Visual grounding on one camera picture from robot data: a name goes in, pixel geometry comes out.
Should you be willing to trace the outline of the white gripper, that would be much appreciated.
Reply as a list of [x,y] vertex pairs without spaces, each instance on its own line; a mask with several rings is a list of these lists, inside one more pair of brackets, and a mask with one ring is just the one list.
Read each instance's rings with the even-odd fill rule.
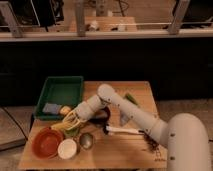
[[74,111],[69,112],[63,119],[67,122],[67,130],[74,129],[81,125],[81,121],[90,120],[93,115],[100,109],[100,99],[98,97],[91,97],[86,101],[77,105]]

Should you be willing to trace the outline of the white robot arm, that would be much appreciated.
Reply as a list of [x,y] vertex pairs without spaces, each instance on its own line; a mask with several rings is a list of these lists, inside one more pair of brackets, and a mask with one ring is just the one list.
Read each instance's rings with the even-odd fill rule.
[[205,125],[190,113],[180,113],[165,122],[119,95],[109,84],[79,103],[64,121],[75,117],[79,123],[91,119],[100,109],[114,105],[144,133],[167,149],[167,171],[212,171],[209,137]]

